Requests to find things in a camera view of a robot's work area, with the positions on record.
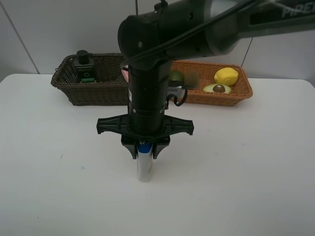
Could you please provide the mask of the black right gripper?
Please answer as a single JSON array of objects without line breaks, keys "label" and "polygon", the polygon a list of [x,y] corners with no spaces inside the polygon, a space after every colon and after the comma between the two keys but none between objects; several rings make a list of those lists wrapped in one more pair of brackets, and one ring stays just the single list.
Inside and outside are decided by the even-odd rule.
[{"label": "black right gripper", "polygon": [[[125,115],[98,119],[96,130],[98,134],[113,132],[127,139],[153,142],[178,133],[192,135],[194,125],[191,120],[165,115],[164,110],[132,109]],[[123,144],[123,146],[130,152],[132,159],[137,159],[136,144]],[[165,147],[167,143],[155,142],[152,151],[153,159],[157,159]]]}]

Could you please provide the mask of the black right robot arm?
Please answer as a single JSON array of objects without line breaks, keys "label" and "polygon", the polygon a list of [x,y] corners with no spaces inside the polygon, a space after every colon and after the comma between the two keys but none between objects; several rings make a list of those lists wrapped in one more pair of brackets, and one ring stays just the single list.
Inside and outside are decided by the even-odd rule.
[{"label": "black right robot arm", "polygon": [[96,129],[118,133],[133,158],[152,145],[153,158],[192,121],[165,115],[173,61],[227,54],[242,38],[313,30],[312,0],[162,0],[154,11],[130,15],[119,26],[118,45],[128,71],[128,113],[100,118]]}]

